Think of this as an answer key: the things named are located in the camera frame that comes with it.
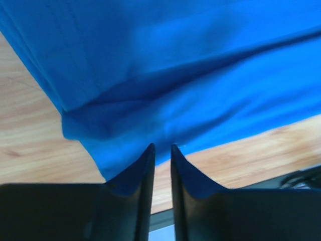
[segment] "wood grain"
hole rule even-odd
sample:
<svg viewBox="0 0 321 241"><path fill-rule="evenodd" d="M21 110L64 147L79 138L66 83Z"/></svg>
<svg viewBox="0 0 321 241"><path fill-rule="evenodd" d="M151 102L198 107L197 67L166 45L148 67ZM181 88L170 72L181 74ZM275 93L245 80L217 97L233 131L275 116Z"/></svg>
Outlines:
<svg viewBox="0 0 321 241"><path fill-rule="evenodd" d="M321 115L187 158L229 188L320 163ZM0 36L0 183L102 183L83 147L63 138L60 115ZM170 164L156 168L152 213L171 208Z"/></svg>

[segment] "blue fabric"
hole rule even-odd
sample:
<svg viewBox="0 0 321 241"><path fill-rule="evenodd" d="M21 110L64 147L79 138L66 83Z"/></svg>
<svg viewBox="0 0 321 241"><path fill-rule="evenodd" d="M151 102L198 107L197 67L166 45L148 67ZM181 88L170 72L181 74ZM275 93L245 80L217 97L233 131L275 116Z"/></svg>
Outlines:
<svg viewBox="0 0 321 241"><path fill-rule="evenodd" d="M1 0L0 29L109 180L321 113L321 2Z"/></svg>

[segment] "blue garment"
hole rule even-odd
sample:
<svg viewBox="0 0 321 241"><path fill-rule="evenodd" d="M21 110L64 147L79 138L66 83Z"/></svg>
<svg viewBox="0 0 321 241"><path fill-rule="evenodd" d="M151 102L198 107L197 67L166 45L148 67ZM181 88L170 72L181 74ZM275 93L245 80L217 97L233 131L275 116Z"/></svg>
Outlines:
<svg viewBox="0 0 321 241"><path fill-rule="evenodd" d="M1 0L0 29L109 180L321 113L321 2Z"/></svg>

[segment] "wooden table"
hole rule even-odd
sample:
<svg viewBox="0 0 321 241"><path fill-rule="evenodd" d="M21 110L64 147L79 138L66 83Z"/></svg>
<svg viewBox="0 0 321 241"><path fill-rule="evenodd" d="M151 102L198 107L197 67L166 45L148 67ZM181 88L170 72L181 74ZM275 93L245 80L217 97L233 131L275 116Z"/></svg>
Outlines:
<svg viewBox="0 0 321 241"><path fill-rule="evenodd" d="M187 156L237 188L321 162L321 115ZM171 208L169 162L156 168L152 213ZM60 115L0 36L0 183L102 183L84 148L63 138Z"/></svg>

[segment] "black object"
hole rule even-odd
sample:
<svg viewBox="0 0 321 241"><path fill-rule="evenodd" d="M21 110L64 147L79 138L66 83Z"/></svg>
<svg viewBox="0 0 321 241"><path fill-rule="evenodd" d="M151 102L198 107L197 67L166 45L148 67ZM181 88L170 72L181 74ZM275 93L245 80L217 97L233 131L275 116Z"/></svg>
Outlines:
<svg viewBox="0 0 321 241"><path fill-rule="evenodd" d="M147 240L154 164L151 144L105 184L2 185L0 240ZM281 185L289 187L286 183L302 176L317 180L319 171L288 175ZM190 164L175 145L171 172L178 241L321 240L317 189L229 190Z"/></svg>
<svg viewBox="0 0 321 241"><path fill-rule="evenodd" d="M0 186L0 240L148 240L155 147L105 184Z"/></svg>
<svg viewBox="0 0 321 241"><path fill-rule="evenodd" d="M321 240L321 192L226 189L172 147L177 241Z"/></svg>
<svg viewBox="0 0 321 241"><path fill-rule="evenodd" d="M321 188L321 167L299 171L284 178L280 188Z"/></svg>

